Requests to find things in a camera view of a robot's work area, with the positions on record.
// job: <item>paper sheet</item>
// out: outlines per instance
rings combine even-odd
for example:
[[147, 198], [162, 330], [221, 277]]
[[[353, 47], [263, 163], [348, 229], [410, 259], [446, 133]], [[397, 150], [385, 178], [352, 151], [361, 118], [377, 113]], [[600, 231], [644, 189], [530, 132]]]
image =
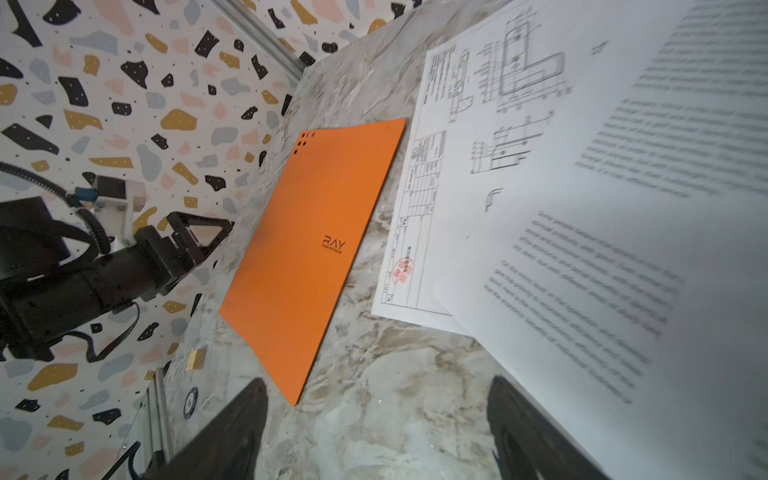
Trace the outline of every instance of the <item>paper sheet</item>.
[[432, 295], [445, 260], [524, 174], [624, 5], [516, 0], [427, 52], [374, 315], [466, 333]]
[[436, 295], [612, 478], [762, 480], [768, 8], [627, 19]]

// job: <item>red stamp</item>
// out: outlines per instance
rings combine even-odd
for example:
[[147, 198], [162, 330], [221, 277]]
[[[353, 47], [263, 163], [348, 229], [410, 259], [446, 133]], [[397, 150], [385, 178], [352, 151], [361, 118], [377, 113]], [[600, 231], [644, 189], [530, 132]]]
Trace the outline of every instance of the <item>red stamp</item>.
[[395, 283], [405, 283], [410, 278], [413, 272], [413, 260], [409, 258], [401, 258], [395, 265], [395, 269], [392, 271], [392, 278]]

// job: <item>orange mat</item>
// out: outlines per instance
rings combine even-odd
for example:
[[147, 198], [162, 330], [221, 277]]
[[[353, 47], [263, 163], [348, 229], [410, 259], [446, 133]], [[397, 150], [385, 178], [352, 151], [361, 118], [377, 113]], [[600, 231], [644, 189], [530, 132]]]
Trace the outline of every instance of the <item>orange mat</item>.
[[405, 125], [400, 119], [302, 132], [219, 310], [291, 405]]

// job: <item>technical drawing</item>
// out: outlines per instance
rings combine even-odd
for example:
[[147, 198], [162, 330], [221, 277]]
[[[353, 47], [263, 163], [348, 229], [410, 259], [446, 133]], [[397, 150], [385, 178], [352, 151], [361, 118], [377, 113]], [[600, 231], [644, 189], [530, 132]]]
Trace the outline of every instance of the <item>technical drawing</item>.
[[497, 101], [497, 112], [522, 108], [527, 101], [562, 96], [570, 92], [564, 78], [565, 53], [535, 60], [533, 55], [535, 12], [527, 9], [507, 22], [504, 41], [488, 43], [478, 55], [485, 58], [476, 71], [483, 102]]
[[493, 205], [493, 196], [496, 194], [500, 194], [504, 190], [503, 188], [495, 188], [494, 190], [491, 190], [488, 192], [488, 196], [485, 197], [485, 212], [488, 212], [488, 209], [491, 208], [491, 205]]
[[388, 257], [382, 303], [419, 307], [419, 289], [426, 271], [429, 232], [440, 181], [445, 131], [414, 141], [403, 175], [403, 202], [393, 224], [395, 236]]
[[475, 97], [464, 98], [464, 87], [467, 83], [467, 70], [469, 69], [469, 50], [464, 50], [458, 59], [458, 65], [453, 71], [453, 83], [450, 88], [449, 97], [451, 98], [451, 114], [448, 122], [456, 121], [456, 116], [460, 111], [464, 111], [472, 106]]
[[514, 167], [520, 164], [531, 153], [531, 142], [544, 134], [544, 129], [554, 115], [553, 111], [540, 119], [525, 119], [525, 124], [519, 127], [502, 127], [493, 134], [493, 144], [489, 147], [485, 142], [476, 141], [472, 144], [472, 173], [496, 170], [497, 168]]

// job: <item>marble table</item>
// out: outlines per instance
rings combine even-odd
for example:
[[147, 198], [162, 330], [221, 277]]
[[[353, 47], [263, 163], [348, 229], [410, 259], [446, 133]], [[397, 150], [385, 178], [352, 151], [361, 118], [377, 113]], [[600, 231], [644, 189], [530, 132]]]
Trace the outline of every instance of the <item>marble table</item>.
[[[425, 2], [305, 71], [168, 371], [177, 452], [251, 379], [262, 377], [270, 407], [256, 478], [498, 478], [485, 411], [492, 378], [507, 376], [503, 368], [471, 338], [370, 314], [406, 141], [296, 407], [218, 309], [299, 133], [410, 119], [426, 51], [506, 3]], [[186, 371], [189, 352], [203, 347], [204, 368]], [[184, 419], [193, 386], [197, 408]]]

